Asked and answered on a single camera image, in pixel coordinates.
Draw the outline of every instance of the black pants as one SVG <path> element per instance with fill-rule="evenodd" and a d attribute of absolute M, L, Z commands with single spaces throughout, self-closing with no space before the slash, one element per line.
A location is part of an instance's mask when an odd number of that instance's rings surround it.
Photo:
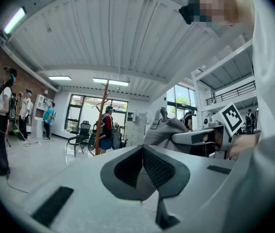
<path fill-rule="evenodd" d="M 7 172 L 8 170 L 10 170 L 5 143 L 7 123 L 8 116 L 0 115 L 0 171 L 2 172 Z"/>
<path fill-rule="evenodd" d="M 46 137 L 50 137 L 50 125 L 49 123 L 44 122 L 44 128 L 46 129 Z"/>
<path fill-rule="evenodd" d="M 28 116 L 25 117 L 24 121 L 21 119 L 21 116 L 19 116 L 19 129 L 25 139 L 27 139 L 27 130 L 26 130 L 27 122 L 28 122 Z"/>

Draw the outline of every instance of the window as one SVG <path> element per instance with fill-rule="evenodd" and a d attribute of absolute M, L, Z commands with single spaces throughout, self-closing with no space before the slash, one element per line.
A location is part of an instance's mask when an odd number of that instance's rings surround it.
<path fill-rule="evenodd" d="M 189 109 L 197 110 L 194 91 L 187 87 L 176 85 L 167 92 L 168 117 L 181 119 Z"/>
<path fill-rule="evenodd" d="M 99 119 L 99 110 L 102 102 L 101 98 L 94 97 L 84 97 L 78 95 L 72 95 L 69 102 L 68 113 L 65 123 L 65 129 L 69 131 L 78 131 L 80 124 L 83 121 L 88 121 L 91 125 L 91 130 L 93 125 Z M 115 111 L 113 112 L 113 121 L 118 123 L 120 126 L 120 131 L 122 137 L 124 137 L 125 123 L 127 118 L 127 107 L 128 102 L 118 101 L 118 100 L 108 100 L 104 104 L 104 110 L 109 105 L 112 105 Z"/>
<path fill-rule="evenodd" d="M 167 91 L 167 100 L 168 102 L 175 103 L 175 89 L 172 87 L 169 91 Z"/>
<path fill-rule="evenodd" d="M 190 105 L 188 90 L 189 90 L 188 88 L 180 85 L 175 86 L 176 102 L 180 103 L 182 106 Z"/>
<path fill-rule="evenodd" d="M 68 131 L 79 130 L 80 110 L 84 101 L 84 96 L 72 95 L 69 101 L 68 112 L 65 120 L 65 129 Z"/>

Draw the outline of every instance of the gray fabric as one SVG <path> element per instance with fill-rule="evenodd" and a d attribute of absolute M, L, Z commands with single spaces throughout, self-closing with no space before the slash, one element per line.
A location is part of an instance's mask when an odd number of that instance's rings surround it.
<path fill-rule="evenodd" d="M 114 130 L 114 138 L 113 138 L 113 146 L 114 150 L 119 149 L 120 147 L 120 126 L 118 125 L 117 128 Z"/>
<path fill-rule="evenodd" d="M 180 120 L 175 117 L 167 119 L 165 111 L 161 109 L 156 112 L 155 119 L 146 133 L 143 144 L 156 145 L 165 149 L 189 154 L 189 145 L 175 144 L 171 140 L 173 134 L 186 132 L 188 132 L 188 129 Z M 155 186 L 143 167 L 137 178 L 137 190 L 140 192 L 142 200 L 148 199 L 156 191 Z"/>
<path fill-rule="evenodd" d="M 186 133 L 188 129 L 177 118 L 167 119 L 163 109 L 158 110 L 155 115 L 155 119 L 147 131 L 143 144 L 156 145 L 165 149 L 189 153 L 190 146 L 175 144 L 172 142 L 171 137 L 175 133 Z"/>

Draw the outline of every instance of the red shirt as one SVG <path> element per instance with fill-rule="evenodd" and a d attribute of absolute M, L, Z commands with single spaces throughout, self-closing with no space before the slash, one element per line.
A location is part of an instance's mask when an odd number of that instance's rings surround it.
<path fill-rule="evenodd" d="M 113 129 L 113 124 L 112 124 L 112 118 L 111 118 L 111 116 L 107 116 L 106 117 L 106 128 L 108 130 L 112 130 Z"/>

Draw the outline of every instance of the floor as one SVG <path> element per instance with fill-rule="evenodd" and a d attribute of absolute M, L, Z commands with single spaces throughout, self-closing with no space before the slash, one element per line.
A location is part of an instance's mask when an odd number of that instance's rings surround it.
<path fill-rule="evenodd" d="M 84 154 L 81 148 L 77 147 L 74 157 L 73 146 L 68 146 L 66 154 L 67 140 L 56 136 L 52 136 L 53 142 L 49 142 L 29 135 L 31 145 L 28 147 L 24 146 L 26 142 L 18 140 L 15 136 L 9 136 L 8 140 L 11 145 L 6 145 L 11 174 L 8 180 L 6 177 L 0 177 L 0 197 L 5 196 L 20 207 L 40 185 L 48 182 L 68 165 L 78 160 L 93 158 L 86 146 L 83 149 Z M 145 213 L 154 219 L 157 201 L 156 191 L 142 204 Z"/>

